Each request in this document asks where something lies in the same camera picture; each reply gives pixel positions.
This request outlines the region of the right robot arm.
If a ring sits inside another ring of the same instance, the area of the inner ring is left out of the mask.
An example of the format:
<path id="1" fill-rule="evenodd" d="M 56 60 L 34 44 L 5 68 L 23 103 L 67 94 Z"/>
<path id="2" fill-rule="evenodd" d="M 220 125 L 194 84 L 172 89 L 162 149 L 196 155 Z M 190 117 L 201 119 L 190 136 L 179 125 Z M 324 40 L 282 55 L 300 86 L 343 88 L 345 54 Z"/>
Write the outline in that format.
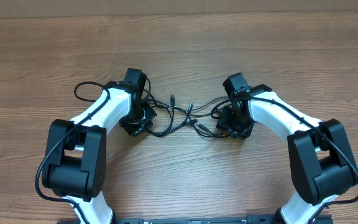
<path id="1" fill-rule="evenodd" d="M 250 86 L 241 73 L 225 79 L 228 100 L 211 112 L 216 127 L 246 139 L 254 124 L 272 130 L 288 145 L 290 200 L 274 214 L 248 215 L 246 223 L 332 223 L 322 211 L 358 201 L 358 168 L 344 126 L 321 121 L 290 106 L 267 85 Z"/>

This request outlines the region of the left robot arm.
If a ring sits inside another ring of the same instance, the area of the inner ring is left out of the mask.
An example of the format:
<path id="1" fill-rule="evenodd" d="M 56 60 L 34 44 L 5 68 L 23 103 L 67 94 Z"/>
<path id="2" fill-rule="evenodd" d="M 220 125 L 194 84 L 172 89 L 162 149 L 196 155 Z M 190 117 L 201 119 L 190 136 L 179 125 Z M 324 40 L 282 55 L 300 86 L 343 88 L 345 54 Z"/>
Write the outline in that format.
<path id="1" fill-rule="evenodd" d="M 151 127 L 157 114 L 142 96 L 149 82 L 142 70 L 129 68 L 122 81 L 102 85 L 101 96 L 87 110 L 50 125 L 45 157 L 35 175 L 40 197 L 69 203 L 77 223 L 117 222 L 102 193 L 107 136 L 115 125 L 130 136 Z"/>

